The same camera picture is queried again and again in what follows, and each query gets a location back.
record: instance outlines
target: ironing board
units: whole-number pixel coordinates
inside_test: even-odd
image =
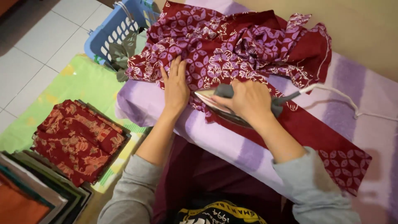
[[[186,0],[185,3],[223,14],[249,11],[231,0]],[[285,95],[297,91],[289,79],[270,75],[268,81]],[[361,112],[398,115],[398,83],[338,53],[332,54],[325,84],[350,96]],[[353,197],[353,207],[362,222],[388,223],[389,215],[398,219],[398,176],[391,172],[398,169],[393,163],[398,160],[398,122],[367,115],[355,120],[350,105],[327,90],[316,89],[311,95],[293,101],[373,157],[358,196]],[[155,83],[129,80],[118,93],[116,116],[128,118],[141,127],[152,126],[163,107],[164,93]],[[184,110],[174,131],[289,198],[271,166],[272,155],[268,150],[216,123],[206,124],[205,114],[192,108]]]

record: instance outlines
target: dark red pants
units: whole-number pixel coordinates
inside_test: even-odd
[[[280,223],[282,220],[280,194],[176,135],[155,192],[152,223],[169,221],[181,208],[186,208],[184,206],[192,198],[204,193],[227,195],[225,200],[256,212],[267,223]]]

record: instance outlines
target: person's left hand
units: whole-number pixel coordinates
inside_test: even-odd
[[[185,82],[186,61],[181,61],[181,56],[172,60],[170,73],[167,76],[166,70],[160,67],[164,82],[164,113],[178,118],[189,99],[189,88]]]

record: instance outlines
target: gray sleeve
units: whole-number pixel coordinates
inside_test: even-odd
[[[131,156],[112,199],[99,214],[98,224],[149,223],[162,170],[137,155]]]
[[[350,199],[324,169],[318,153],[305,147],[307,154],[286,163],[273,164],[276,173],[292,196],[293,215],[299,223],[361,223],[351,209]]]

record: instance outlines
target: beige wall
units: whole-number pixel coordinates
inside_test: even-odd
[[[165,0],[155,0],[160,9]],[[323,22],[333,51],[398,82],[398,0],[235,0],[255,11],[273,9],[288,19],[312,14],[307,28]]]

